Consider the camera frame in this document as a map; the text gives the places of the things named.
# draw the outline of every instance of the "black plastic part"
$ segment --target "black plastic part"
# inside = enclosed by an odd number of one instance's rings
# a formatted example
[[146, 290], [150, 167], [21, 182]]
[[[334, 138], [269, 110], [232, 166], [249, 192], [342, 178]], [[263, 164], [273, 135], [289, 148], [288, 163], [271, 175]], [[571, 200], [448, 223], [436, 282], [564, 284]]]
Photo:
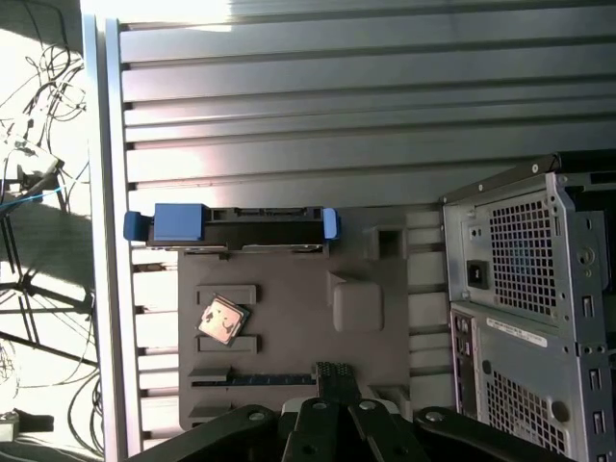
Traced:
[[320, 398], [340, 403], [362, 396], [352, 367], [344, 363], [317, 363], [317, 390]]
[[282, 457], [285, 462], [334, 462], [340, 406], [320, 398], [306, 399]]
[[[441, 420], [430, 421], [427, 418], [430, 413], [440, 415]], [[571, 459], [564, 455], [508, 435], [492, 426], [468, 419], [448, 409], [428, 407], [419, 412], [413, 422], [420, 439], [425, 438], [432, 447], [441, 448], [441, 457], [438, 460], [571, 462]], [[469, 458], [469, 451], [478, 451], [481, 458]]]
[[[366, 402], [374, 404], [366, 409]], [[430, 459], [413, 433], [399, 431], [389, 412], [377, 401], [358, 401], [348, 407], [363, 442], [368, 443], [374, 460], [428, 462]]]
[[28, 202], [25, 200], [28, 197], [38, 195], [47, 189], [58, 188], [58, 174], [60, 173], [60, 168], [62, 168], [63, 164], [64, 163], [62, 161], [56, 162], [54, 167], [48, 173], [45, 173], [40, 180], [37, 181], [37, 183], [35, 183], [28, 189], [27, 192], [19, 197], [19, 200], [5, 202], [2, 208], [0, 208], [0, 218], [7, 217], [13, 210]]
[[249, 245], [324, 245], [323, 224], [311, 221], [237, 221], [206, 222], [201, 241], [154, 241], [154, 228], [150, 227], [149, 247], [224, 247], [226, 251], [239, 251]]
[[54, 431], [54, 417], [34, 414], [15, 409], [14, 412], [19, 416], [19, 432], [20, 433], [42, 433], [45, 431]]
[[489, 264], [481, 260], [469, 260], [466, 262], [466, 275], [470, 287], [476, 289], [490, 289]]
[[262, 406], [246, 406], [129, 461], [569, 461], [448, 409], [424, 409], [409, 423], [380, 401], [359, 397], [349, 365], [320, 363], [318, 377], [323, 396], [304, 400], [299, 412], [277, 419]]
[[202, 423], [152, 449], [131, 457], [131, 462], [202, 462], [268, 460], [275, 448], [276, 416], [256, 404]]

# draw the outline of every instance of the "sunlight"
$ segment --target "sunlight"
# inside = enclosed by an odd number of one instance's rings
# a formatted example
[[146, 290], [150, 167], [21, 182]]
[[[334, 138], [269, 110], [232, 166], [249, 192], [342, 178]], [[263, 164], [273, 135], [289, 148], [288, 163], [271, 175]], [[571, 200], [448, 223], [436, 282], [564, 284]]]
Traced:
[[204, 31], [231, 31], [231, 26], [225, 25], [231, 18], [228, 0], [176, 0], [172, 9], [165, 2], [149, 0], [93, 2], [92, 7], [98, 13], [122, 22], [193, 23], [203, 24], [199, 29]]
[[[45, 172], [56, 162], [56, 158], [45, 149], [45, 146], [38, 146], [32, 141], [26, 141], [21, 135], [26, 132], [26, 127], [30, 123], [33, 131], [42, 127], [47, 117], [47, 107], [40, 106], [33, 111], [31, 117], [23, 114], [23, 108], [32, 98], [33, 94], [40, 87], [40, 80], [37, 70], [26, 61], [30, 57], [32, 62], [40, 65], [41, 47], [35, 38], [23, 37], [14, 32], [0, 29], [0, 54], [7, 63], [11, 63], [11, 72], [6, 72], [2, 80], [0, 90], [0, 161], [11, 154], [7, 166], [7, 178], [17, 179], [17, 172], [20, 170], [25, 174], [34, 172]], [[85, 83], [85, 73], [80, 72], [75, 75], [71, 87], [82, 88]], [[78, 100], [80, 93], [78, 90], [68, 89], [68, 96]], [[65, 162], [64, 170], [71, 176], [76, 176], [83, 168], [87, 159], [88, 141], [87, 131], [82, 130], [85, 118], [80, 116], [71, 123], [56, 123], [53, 131], [54, 152]], [[28, 149], [28, 155], [23, 151], [14, 149], [16, 144], [23, 144]], [[72, 188], [70, 195], [70, 213], [79, 217], [90, 217], [90, 185], [88, 183], [88, 173], [80, 178], [79, 182], [74, 182], [66, 178], [64, 196]], [[38, 202], [47, 207], [60, 209], [61, 205], [58, 197], [50, 191]], [[7, 195], [7, 201], [13, 199]], [[21, 207], [29, 207], [30, 204], [24, 203]]]

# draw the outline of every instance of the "tripod leg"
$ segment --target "tripod leg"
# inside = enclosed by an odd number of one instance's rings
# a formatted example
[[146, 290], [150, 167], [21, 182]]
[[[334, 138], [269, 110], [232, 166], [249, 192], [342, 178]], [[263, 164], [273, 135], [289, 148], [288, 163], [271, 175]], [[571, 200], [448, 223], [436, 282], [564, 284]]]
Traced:
[[21, 270], [21, 262], [19, 261], [19, 254], [17, 253], [17, 244], [15, 243], [15, 236], [13, 234], [11, 217], [7, 216], [5, 218], [5, 222], [7, 223], [7, 229], [9, 230], [9, 240], [11, 241], [11, 251], [13, 252], [15, 265], [17, 266], [17, 274], [19, 274], [19, 279], [21, 279], [23, 277], [23, 271]]
[[4, 239], [4, 247], [7, 249], [7, 257], [9, 258], [9, 265], [11, 266], [11, 273], [15, 274], [15, 265], [13, 262], [13, 253], [9, 245], [9, 237], [7, 235], [7, 225], [4, 219], [0, 219], [0, 229], [2, 229], [2, 239]]
[[35, 342], [39, 342], [39, 334], [37, 332], [37, 325], [35, 324], [35, 316], [32, 312], [32, 305], [30, 304], [30, 297], [28, 293], [24, 291], [23, 297], [26, 300], [26, 311], [28, 312], [28, 318], [30, 318], [30, 324], [32, 325], [32, 332], [35, 334]]
[[94, 368], [98, 367], [98, 363], [96, 361], [91, 361], [90, 359], [82, 358], [80, 356], [75, 356], [74, 354], [67, 353], [66, 351], [62, 351], [60, 349], [52, 348], [51, 346], [46, 346], [46, 345], [42, 345], [39, 343], [31, 342], [29, 340], [22, 339], [21, 337], [17, 337], [16, 335], [9, 334], [7, 332], [0, 331], [0, 339], [8, 340], [9, 342], [13, 342], [14, 344], [20, 344], [20, 345], [25, 345], [26, 347], [39, 349], [40, 351], [45, 351], [46, 353], [55, 354], [56, 356], [70, 359], [71, 361], [75, 361], [77, 363], [87, 364], [88, 366], [92, 366]]
[[32, 333], [30, 332], [30, 324], [28, 323], [28, 318], [26, 318], [26, 310], [23, 307], [23, 299], [21, 295], [18, 296], [19, 299], [19, 311], [21, 311], [21, 317], [23, 318], [23, 325], [26, 326], [26, 333], [28, 334], [28, 340], [32, 342]]

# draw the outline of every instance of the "screw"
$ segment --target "screw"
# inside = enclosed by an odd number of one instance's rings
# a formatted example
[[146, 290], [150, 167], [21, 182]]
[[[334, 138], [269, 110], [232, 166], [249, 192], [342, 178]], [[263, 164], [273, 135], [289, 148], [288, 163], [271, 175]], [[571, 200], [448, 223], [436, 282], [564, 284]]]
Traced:
[[445, 416], [440, 412], [431, 411], [425, 414], [425, 418], [431, 422], [441, 422], [445, 419]]
[[365, 411], [372, 411], [376, 407], [376, 404], [374, 404], [373, 401], [362, 401], [359, 403], [359, 407]]
[[265, 417], [265, 414], [262, 412], [253, 412], [248, 416], [248, 418], [252, 421], [262, 421]]

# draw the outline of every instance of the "black cable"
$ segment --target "black cable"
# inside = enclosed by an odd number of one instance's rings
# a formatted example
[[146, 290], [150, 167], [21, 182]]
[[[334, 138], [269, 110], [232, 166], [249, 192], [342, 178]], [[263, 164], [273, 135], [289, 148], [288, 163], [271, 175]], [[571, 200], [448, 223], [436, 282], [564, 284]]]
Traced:
[[89, 166], [90, 166], [90, 161], [87, 161], [84, 167], [81, 169], [81, 171], [77, 174], [77, 176], [75, 176], [74, 183], [70, 186], [70, 188], [68, 189], [68, 193], [66, 194], [66, 203], [70, 202], [70, 195], [72, 194], [73, 189], [75, 188], [75, 185], [77, 185], [77, 183], [79, 182], [79, 178], [81, 178], [81, 175], [83, 175], [86, 172], [86, 168], [88, 168]]
[[94, 384], [94, 388], [92, 388], [92, 410], [90, 412], [90, 437], [94, 446], [101, 452], [103, 452], [103, 445], [101, 445], [98, 440], [98, 435], [96, 434], [96, 429], [94, 428], [94, 419], [98, 415], [99, 417], [103, 417], [102, 413], [102, 400], [100, 395], [100, 375]]
[[13, 93], [11, 93], [7, 99], [5, 99], [2, 103], [0, 103], [0, 108], [2, 108], [2, 106], [7, 104], [11, 100], [11, 98], [13, 98], [16, 94], [18, 94], [21, 89], [23, 89], [26, 85], [28, 85], [30, 83], [30, 81], [33, 80], [37, 76], [40, 78], [40, 74], [38, 72], [35, 75], [33, 75], [32, 77], [30, 77], [28, 80], [26, 80], [19, 87], [17, 87], [15, 89], [15, 91]]
[[99, 375], [98, 371], [93, 372], [86, 379], [86, 381], [81, 385], [81, 387], [79, 387], [79, 389], [73, 396], [72, 400], [70, 401], [70, 404], [68, 405], [68, 412], [66, 414], [66, 419], [68, 421], [68, 429], [70, 430], [70, 433], [73, 435], [75, 440], [77, 440], [77, 443], [79, 443], [83, 448], [89, 450], [92, 454], [101, 456], [103, 455], [101, 450], [98, 450], [97, 448], [93, 448], [88, 443], [86, 443], [81, 436], [79, 436], [79, 433], [77, 433], [77, 430], [75, 429], [75, 425], [73, 424], [73, 420], [72, 420], [72, 411], [73, 411], [73, 407], [75, 406], [75, 401], [77, 400], [77, 397], [79, 397], [79, 395], [84, 391], [86, 386], [90, 382], [92, 382], [98, 375]]
[[37, 77], [38, 77], [38, 86], [40, 87], [42, 85], [42, 79], [40, 78], [40, 69], [39, 69], [39, 65], [35, 63], [35, 60], [33, 60], [32, 58], [30, 58], [29, 56], [26, 56], [26, 63], [28, 63], [29, 65], [31, 65], [35, 71], [37, 72]]
[[7, 180], [7, 168], [9, 166], [9, 159], [11, 158], [11, 154], [13, 154], [14, 149], [11, 149], [9, 151], [9, 154], [7, 154], [6, 159], [4, 160], [4, 168], [2, 171], [2, 184], [0, 185], [0, 190], [2, 190], [0, 192], [0, 205], [4, 204], [4, 197], [6, 195], [6, 191], [5, 191], [5, 182]]
[[[45, 116], [45, 121], [43, 123], [42, 129], [40, 131], [40, 135], [38, 137], [38, 141], [35, 142], [35, 145], [41, 147], [42, 142], [46, 142], [47, 151], [54, 157], [53, 148], [51, 145], [51, 128], [54, 120], [58, 121], [70, 121], [77, 117], [81, 112], [83, 112], [85, 108], [85, 93], [83, 90], [81, 91], [82, 99], [77, 102], [74, 101], [70, 96], [66, 94], [66, 91], [69, 87], [72, 87], [72, 80], [75, 76], [84, 69], [81, 58], [78, 57], [76, 59], [71, 55], [71, 51], [66, 46], [61, 45], [50, 45], [45, 48], [39, 59], [38, 66], [34, 60], [31, 58], [26, 58], [26, 61], [35, 67], [37, 73], [30, 77], [28, 81], [22, 84], [18, 89], [16, 89], [12, 95], [7, 98], [2, 105], [6, 104], [15, 94], [17, 94], [23, 87], [25, 87], [29, 82], [31, 82], [34, 78], [38, 77], [38, 80], [41, 82], [41, 73], [45, 73], [47, 78], [50, 79], [48, 82], [42, 83], [39, 85], [35, 94], [30, 98], [28, 103], [23, 109], [23, 114], [29, 118], [32, 118], [33, 112], [41, 98], [43, 97], [43, 93], [47, 92], [46, 96], [46, 104], [47, 104], [47, 114]], [[58, 114], [60, 107], [67, 106], [68, 110], [62, 114]], [[14, 123], [11, 124], [8, 132], [10, 133], [12, 128], [14, 127]], [[29, 124], [24, 136], [26, 141], [30, 138], [31, 125]]]
[[68, 205], [68, 202], [66, 202], [66, 195], [68, 194], [68, 191], [66, 190], [67, 185], [66, 180], [64, 180], [64, 174], [61, 168], [58, 169], [58, 178], [60, 178], [60, 180], [62, 181], [62, 184], [58, 185], [62, 186], [62, 189], [58, 191], [58, 194], [62, 197], [62, 201], [64, 202], [64, 206], [63, 204], [60, 204], [60, 207], [64, 208], [67, 212], [70, 213], [70, 205]]
[[32, 388], [57, 387], [57, 386], [60, 386], [60, 385], [69, 385], [71, 383], [81, 382], [82, 380], [85, 380], [86, 378], [88, 378], [90, 376], [89, 374], [71, 380], [71, 378], [74, 377], [75, 374], [82, 367], [82, 365], [84, 363], [84, 359], [86, 358], [86, 353], [88, 352], [88, 346], [90, 345], [90, 336], [92, 336], [92, 328], [93, 328], [93, 317], [92, 316], [93, 316], [93, 311], [92, 311], [92, 313], [90, 313], [90, 326], [88, 328], [88, 337], [86, 338], [86, 345], [84, 346], [84, 352], [82, 353], [81, 357], [79, 358], [79, 362], [77, 363], [77, 367], [73, 370], [73, 372], [67, 378], [65, 378], [64, 380], [61, 380], [60, 382], [48, 383], [48, 384], [44, 384], [44, 385], [20, 386], [19, 388], [32, 389]]
[[28, 5], [28, 2], [23, 2], [23, 6], [26, 9], [26, 12], [28, 12], [28, 15], [30, 16], [30, 20], [32, 21], [32, 25], [35, 27], [35, 32], [37, 33], [37, 38], [38, 38], [38, 43], [40, 44], [40, 48], [44, 48], [45, 45], [43, 45], [42, 43], [42, 36], [40, 35], [40, 30], [39, 30], [39, 26], [37, 24], [37, 21], [35, 20], [35, 16], [32, 14], [32, 10], [30, 10], [30, 6]]
[[[66, 22], [64, 21], [64, 15], [62, 13], [62, 10], [60, 10], [60, 8], [56, 7], [55, 5], [51, 5], [49, 3], [40, 2], [39, 0], [5, 0], [5, 1], [23, 3], [24, 6], [25, 5], [38, 5], [40, 7], [49, 8], [53, 10], [58, 16], [58, 20], [60, 21], [60, 34], [62, 36], [62, 40], [64, 44], [68, 46], [68, 37], [66, 35]], [[36, 21], [34, 19], [34, 16], [30, 15], [30, 18], [32, 19], [33, 24], [35, 24]]]

